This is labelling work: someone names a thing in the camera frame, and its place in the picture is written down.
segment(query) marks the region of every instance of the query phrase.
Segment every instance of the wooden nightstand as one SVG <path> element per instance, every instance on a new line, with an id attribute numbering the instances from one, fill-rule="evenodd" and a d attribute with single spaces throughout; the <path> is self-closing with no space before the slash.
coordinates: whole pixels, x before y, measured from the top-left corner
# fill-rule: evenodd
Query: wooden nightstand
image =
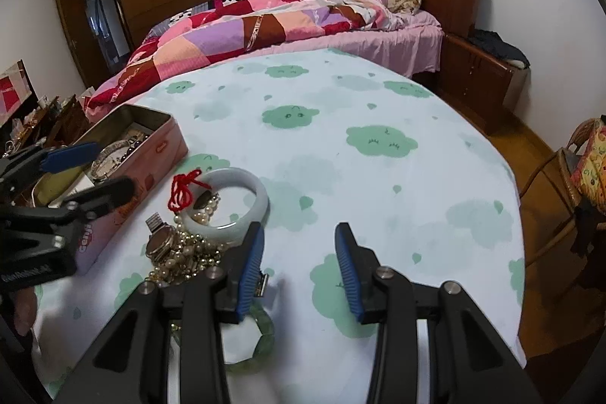
<path id="1" fill-rule="evenodd" d="M 501 61 L 460 37 L 442 42 L 436 93 L 484 133 L 495 132 L 513 109 L 529 69 Z"/>

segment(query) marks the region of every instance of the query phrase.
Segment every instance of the open box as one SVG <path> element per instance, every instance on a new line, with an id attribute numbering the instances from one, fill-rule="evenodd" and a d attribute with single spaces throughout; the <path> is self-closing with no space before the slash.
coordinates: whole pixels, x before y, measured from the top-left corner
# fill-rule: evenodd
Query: open box
<path id="1" fill-rule="evenodd" d="M 96 142 L 103 149 L 135 132 L 143 132 L 148 138 L 111 173 L 111 178 L 126 175 L 134 181 L 134 197 L 128 204 L 86 226 L 76 252 L 78 274 L 90 269 L 137 205 L 187 154 L 186 142 L 173 116 L 127 103 L 95 124 L 76 144 Z M 92 186 L 90 165 L 85 165 L 44 175 L 33 188 L 31 198 L 34 206 L 58 205 L 71 193 Z"/>

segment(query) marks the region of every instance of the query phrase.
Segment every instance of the red string bow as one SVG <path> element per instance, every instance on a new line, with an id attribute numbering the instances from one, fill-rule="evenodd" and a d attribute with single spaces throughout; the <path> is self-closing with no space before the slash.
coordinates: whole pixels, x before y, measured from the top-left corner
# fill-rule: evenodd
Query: red string bow
<path id="1" fill-rule="evenodd" d="M 173 184 L 170 188 L 170 200 L 169 209 L 174 213 L 180 212 L 186 207 L 189 207 L 193 202 L 193 194 L 189 189 L 190 183 L 195 183 L 199 186 L 205 187 L 210 190 L 212 187 L 203 181 L 198 181 L 198 178 L 202 175 L 202 170 L 196 168 L 190 171 L 187 175 L 178 174 L 173 177 Z"/>

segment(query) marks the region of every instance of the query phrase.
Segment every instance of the bolt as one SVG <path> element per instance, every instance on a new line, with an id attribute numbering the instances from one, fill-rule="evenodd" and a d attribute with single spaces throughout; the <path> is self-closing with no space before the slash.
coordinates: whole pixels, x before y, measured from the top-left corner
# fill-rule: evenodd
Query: bolt
<path id="1" fill-rule="evenodd" d="M 53 247 L 63 248 L 66 245 L 66 240 L 61 235 L 55 235 L 53 238 Z"/>
<path id="2" fill-rule="evenodd" d="M 139 285 L 137 291 L 142 295 L 149 295 L 154 289 L 156 289 L 155 283 L 151 281 L 145 281 Z"/>
<path id="3" fill-rule="evenodd" d="M 377 267 L 377 270 L 375 272 L 377 276 L 379 276 L 381 279 L 391 279 L 396 275 L 395 271 L 392 268 L 386 266 Z"/>
<path id="4" fill-rule="evenodd" d="M 209 268 L 207 268 L 204 273 L 206 274 L 206 277 L 209 279 L 217 279 L 221 276 L 223 276 L 223 269 L 221 269 L 220 267 L 217 266 L 211 266 Z"/>
<path id="5" fill-rule="evenodd" d="M 449 295 L 458 295 L 461 292 L 461 285 L 456 281 L 446 281 L 444 289 Z"/>

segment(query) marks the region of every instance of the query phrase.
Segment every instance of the finger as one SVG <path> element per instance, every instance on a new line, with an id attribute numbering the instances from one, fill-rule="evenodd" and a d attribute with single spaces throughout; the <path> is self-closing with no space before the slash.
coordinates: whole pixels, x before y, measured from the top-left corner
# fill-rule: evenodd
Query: finger
<path id="1" fill-rule="evenodd" d="M 37 298 L 34 288 L 17 291 L 14 296 L 14 328 L 19 335 L 26 335 L 34 325 L 37 314 Z"/>

